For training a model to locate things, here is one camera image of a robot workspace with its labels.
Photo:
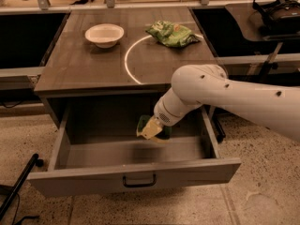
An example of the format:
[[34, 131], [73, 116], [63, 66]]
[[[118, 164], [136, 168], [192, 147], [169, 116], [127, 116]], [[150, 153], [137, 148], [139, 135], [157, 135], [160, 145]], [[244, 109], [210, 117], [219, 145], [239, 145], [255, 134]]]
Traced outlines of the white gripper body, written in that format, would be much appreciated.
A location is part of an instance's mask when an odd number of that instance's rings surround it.
[[175, 125], [182, 119], [181, 116], [175, 116], [169, 113], [165, 108], [163, 101], [161, 99], [155, 105], [154, 116], [163, 126], [167, 126], [167, 127], [171, 127]]

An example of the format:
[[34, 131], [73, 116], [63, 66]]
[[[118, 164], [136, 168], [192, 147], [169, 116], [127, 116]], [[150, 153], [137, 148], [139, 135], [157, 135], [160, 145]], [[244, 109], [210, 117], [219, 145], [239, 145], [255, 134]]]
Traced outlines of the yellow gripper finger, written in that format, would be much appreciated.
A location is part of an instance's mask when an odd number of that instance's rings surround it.
[[149, 140], [158, 135], [163, 129], [163, 125], [155, 116], [146, 116], [142, 120], [142, 136]]

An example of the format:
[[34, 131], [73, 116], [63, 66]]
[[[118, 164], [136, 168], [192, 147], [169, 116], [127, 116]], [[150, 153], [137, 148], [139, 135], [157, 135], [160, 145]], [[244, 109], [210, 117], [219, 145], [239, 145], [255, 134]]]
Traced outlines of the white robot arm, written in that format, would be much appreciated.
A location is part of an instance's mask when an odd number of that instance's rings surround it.
[[137, 134], [152, 139], [202, 105], [221, 108], [300, 142], [299, 87], [233, 81], [218, 65], [177, 69], [171, 88], [159, 99], [154, 115]]

